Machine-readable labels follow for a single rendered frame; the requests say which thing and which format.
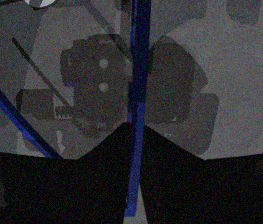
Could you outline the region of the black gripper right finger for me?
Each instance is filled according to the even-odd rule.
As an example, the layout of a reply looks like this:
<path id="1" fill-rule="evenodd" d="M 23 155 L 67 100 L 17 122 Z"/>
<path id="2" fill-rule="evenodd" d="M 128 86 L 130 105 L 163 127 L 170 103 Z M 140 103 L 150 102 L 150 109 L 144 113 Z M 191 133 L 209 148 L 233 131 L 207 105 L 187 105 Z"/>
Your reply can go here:
<path id="1" fill-rule="evenodd" d="M 139 185 L 148 224 L 204 224 L 220 197 L 263 188 L 263 155 L 202 160 L 143 124 Z"/>

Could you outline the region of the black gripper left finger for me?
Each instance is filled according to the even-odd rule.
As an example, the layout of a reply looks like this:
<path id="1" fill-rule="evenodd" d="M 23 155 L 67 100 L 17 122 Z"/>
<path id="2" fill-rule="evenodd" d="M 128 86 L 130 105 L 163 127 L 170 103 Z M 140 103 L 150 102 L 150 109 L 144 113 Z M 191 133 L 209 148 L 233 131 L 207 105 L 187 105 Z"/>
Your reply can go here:
<path id="1" fill-rule="evenodd" d="M 123 123 L 79 160 L 0 152 L 0 206 L 90 224 L 123 224 L 131 132 L 132 124 Z"/>

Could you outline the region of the navy glasses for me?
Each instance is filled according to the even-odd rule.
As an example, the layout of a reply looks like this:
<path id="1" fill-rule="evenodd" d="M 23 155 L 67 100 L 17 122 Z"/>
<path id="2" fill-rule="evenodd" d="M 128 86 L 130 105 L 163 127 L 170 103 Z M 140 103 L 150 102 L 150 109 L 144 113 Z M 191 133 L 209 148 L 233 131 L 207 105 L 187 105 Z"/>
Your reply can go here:
<path id="1" fill-rule="evenodd" d="M 142 156 L 142 137 L 144 103 L 146 103 L 148 49 L 150 49 L 151 0 L 131 0 L 131 52 L 134 64 L 134 83 L 128 91 L 128 123 L 132 124 L 130 183 L 128 183 L 126 209 L 124 217 L 135 217 L 138 202 L 140 156 Z M 49 143 L 39 136 L 21 112 L 15 109 L 5 93 L 0 89 L 0 107 L 15 127 L 26 136 L 34 147 L 46 157 L 63 159 Z"/>

